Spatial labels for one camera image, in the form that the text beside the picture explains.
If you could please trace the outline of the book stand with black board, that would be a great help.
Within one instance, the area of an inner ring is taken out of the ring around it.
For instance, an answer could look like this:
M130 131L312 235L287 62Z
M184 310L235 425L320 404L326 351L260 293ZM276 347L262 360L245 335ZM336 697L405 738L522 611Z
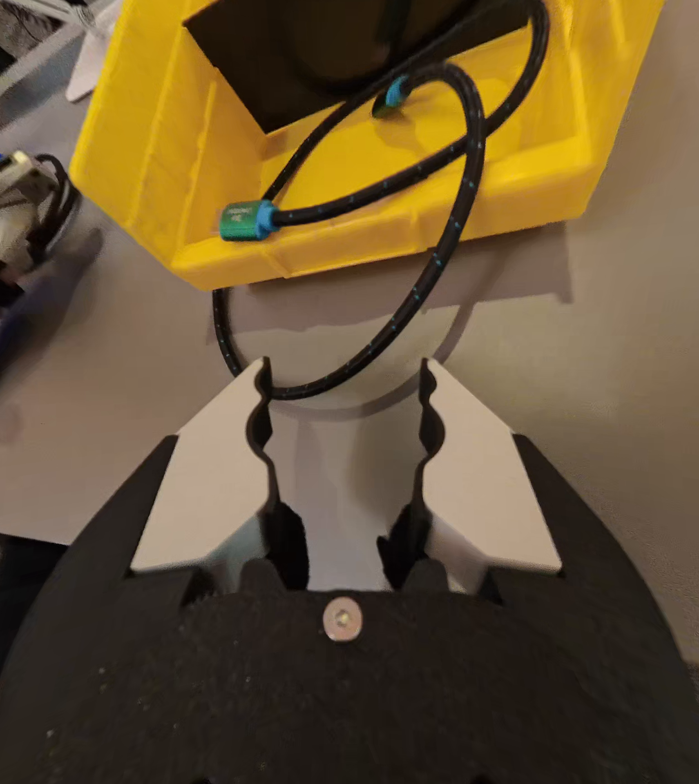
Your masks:
M83 43L65 91L69 103L78 103L97 86L122 6L123 1L100 2L83 22Z

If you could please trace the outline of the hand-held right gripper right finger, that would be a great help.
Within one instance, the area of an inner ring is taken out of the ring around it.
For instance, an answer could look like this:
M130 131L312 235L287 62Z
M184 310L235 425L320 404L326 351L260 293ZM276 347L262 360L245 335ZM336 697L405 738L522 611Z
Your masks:
M438 361L421 364L424 457L411 500L377 539L384 577L403 589L415 564L442 564L448 586L481 593L493 568L558 575L562 558L513 430Z

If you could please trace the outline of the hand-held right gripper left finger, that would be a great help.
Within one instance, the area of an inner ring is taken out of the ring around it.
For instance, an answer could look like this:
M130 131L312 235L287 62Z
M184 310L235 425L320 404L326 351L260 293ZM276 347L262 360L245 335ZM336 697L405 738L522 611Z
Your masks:
M270 362L260 358L178 431L132 573L196 568L218 590L237 591L245 564L261 558L286 589L306 589L305 526L281 499L266 453L271 400Z

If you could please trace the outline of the yellow plastic bin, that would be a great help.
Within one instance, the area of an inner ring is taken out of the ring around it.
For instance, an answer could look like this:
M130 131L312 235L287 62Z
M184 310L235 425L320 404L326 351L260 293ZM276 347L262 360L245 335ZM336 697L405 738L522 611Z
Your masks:
M579 217L590 202L663 2L546 2L534 86L487 142L462 241ZM348 216L226 242L226 205L262 198L335 106L265 133L184 27L207 2L125 2L71 158L79 191L199 290L323 273L432 249L464 158Z

